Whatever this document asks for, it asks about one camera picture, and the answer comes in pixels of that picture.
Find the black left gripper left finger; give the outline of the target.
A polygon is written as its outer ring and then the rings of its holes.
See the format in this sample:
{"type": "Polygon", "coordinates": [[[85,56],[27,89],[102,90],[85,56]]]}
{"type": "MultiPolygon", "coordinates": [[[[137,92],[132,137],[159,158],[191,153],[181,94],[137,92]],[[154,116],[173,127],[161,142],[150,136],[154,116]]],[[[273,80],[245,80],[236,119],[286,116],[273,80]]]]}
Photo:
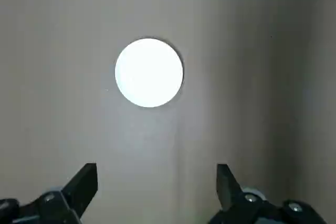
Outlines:
{"type": "Polygon", "coordinates": [[[49,190],[28,204],[1,199],[1,223],[82,223],[98,191],[96,163],[86,163],[64,187],[49,190]]]}

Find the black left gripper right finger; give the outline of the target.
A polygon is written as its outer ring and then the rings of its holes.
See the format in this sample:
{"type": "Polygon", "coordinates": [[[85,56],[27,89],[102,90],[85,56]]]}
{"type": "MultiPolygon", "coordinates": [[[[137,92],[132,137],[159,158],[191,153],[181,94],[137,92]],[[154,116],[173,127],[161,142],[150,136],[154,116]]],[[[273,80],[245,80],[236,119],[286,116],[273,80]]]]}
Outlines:
{"type": "Polygon", "coordinates": [[[303,201],[288,199],[276,206],[260,191],[242,188],[226,164],[217,164],[216,192],[221,209],[210,223],[326,223],[303,201]]]}

